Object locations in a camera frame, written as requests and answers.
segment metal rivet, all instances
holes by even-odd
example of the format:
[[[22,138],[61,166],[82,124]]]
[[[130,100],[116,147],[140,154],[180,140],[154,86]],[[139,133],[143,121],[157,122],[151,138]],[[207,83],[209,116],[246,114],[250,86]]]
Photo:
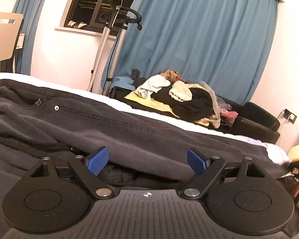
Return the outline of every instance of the metal rivet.
[[[98,189],[96,191],[96,194],[101,196],[101,197],[107,197],[107,196],[110,196],[112,193],[112,191],[108,188],[101,188],[101,189]]]
[[[184,190],[184,194],[188,197],[196,197],[199,195],[199,190],[197,189],[186,189]]]

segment dark gray jeans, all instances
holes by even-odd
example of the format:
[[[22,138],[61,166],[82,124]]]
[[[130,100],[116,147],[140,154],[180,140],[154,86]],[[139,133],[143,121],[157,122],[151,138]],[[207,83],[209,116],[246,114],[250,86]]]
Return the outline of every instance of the dark gray jeans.
[[[71,148],[109,150],[111,162],[176,181],[187,181],[187,149],[240,162],[251,156],[273,177],[286,170],[264,147],[219,136],[184,131],[71,93],[0,80],[0,206],[20,176],[44,157],[67,158]],[[0,236],[6,231],[0,209]]]

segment pink fabric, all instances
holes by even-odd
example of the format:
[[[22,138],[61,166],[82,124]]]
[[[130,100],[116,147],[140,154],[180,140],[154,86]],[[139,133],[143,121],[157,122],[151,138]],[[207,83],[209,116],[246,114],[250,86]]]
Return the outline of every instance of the pink fabric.
[[[226,117],[227,120],[230,121],[231,123],[234,123],[236,117],[238,116],[238,113],[225,111],[225,112],[221,112],[220,115]]]
[[[186,83],[186,80],[183,79],[183,78],[180,78],[180,77],[176,77],[176,80],[177,80],[177,81],[182,81],[182,82]]]
[[[220,113],[220,115],[227,117],[227,118],[235,119],[238,116],[238,113],[237,112],[222,112],[222,113]]]

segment black armchair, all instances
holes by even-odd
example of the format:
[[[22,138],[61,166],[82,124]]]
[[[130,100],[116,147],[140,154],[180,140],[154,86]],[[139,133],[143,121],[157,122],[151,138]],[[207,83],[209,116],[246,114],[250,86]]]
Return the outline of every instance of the black armchair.
[[[280,122],[258,105],[247,102],[244,106],[221,97],[238,113],[233,125],[228,130],[221,130],[233,135],[247,136],[262,142],[275,144],[280,136],[277,132]]]

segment finger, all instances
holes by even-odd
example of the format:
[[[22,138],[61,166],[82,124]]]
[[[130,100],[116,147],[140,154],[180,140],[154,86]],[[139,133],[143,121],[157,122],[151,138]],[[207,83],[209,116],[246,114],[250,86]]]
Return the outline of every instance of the finger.
[[[293,193],[294,198],[297,197],[298,194],[299,194],[299,185],[297,185],[294,190],[294,193]]]

